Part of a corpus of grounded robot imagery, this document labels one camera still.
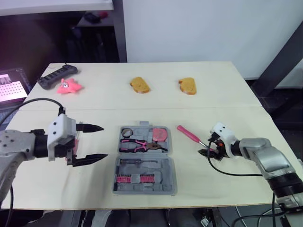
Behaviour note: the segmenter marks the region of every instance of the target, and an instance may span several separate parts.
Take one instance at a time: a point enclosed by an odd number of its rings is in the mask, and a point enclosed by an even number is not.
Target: plush toy
[[[82,86],[77,84],[73,78],[67,80],[61,79],[61,85],[58,87],[57,93],[75,93],[81,88]]]

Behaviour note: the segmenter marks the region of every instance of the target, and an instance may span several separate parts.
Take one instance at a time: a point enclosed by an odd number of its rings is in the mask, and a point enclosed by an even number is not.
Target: pink screwdriver
[[[197,136],[195,136],[191,132],[187,131],[184,127],[182,127],[182,125],[178,125],[177,129],[180,132],[182,132],[183,134],[185,134],[186,136],[190,137],[194,142],[199,143],[208,149],[208,146],[205,143],[203,143]]]

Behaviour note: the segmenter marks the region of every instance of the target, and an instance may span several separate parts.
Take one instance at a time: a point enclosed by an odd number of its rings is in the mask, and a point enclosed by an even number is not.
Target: toast
[[[146,84],[144,79],[142,79],[141,77],[134,78],[130,82],[130,85],[133,87],[133,89],[137,93],[147,93],[150,91],[150,88],[148,87],[148,85]]]
[[[182,92],[188,95],[194,95],[197,93],[196,84],[194,78],[187,77],[179,80],[180,89]]]

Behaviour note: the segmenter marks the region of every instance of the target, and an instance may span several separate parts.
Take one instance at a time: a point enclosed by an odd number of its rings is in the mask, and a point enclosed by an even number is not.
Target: pink-handled pliers
[[[146,152],[147,150],[157,150],[162,149],[167,151],[167,149],[161,147],[161,145],[157,143],[148,143],[145,140],[135,140],[135,139],[121,139],[121,143],[137,143],[140,144],[140,147],[137,147],[135,149],[127,149],[127,148],[120,148],[119,151],[123,153],[136,153],[136,152]]]

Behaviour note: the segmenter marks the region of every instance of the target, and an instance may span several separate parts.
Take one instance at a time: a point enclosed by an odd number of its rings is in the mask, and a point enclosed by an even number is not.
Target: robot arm
[[[265,138],[238,140],[234,133],[220,122],[212,128],[211,134],[210,141],[217,144],[214,158],[221,160],[223,157],[242,156],[255,162],[275,193],[281,210],[286,212],[288,221],[302,221],[303,183],[281,151]]]
[[[103,128],[91,124],[76,124],[74,119],[60,114],[49,126],[49,135],[44,130],[19,132],[0,131],[0,202],[2,202],[15,178],[17,168],[23,161],[48,157],[66,157],[67,165],[84,166],[95,163],[107,155],[93,154],[77,159],[73,153],[77,131],[95,132]]]

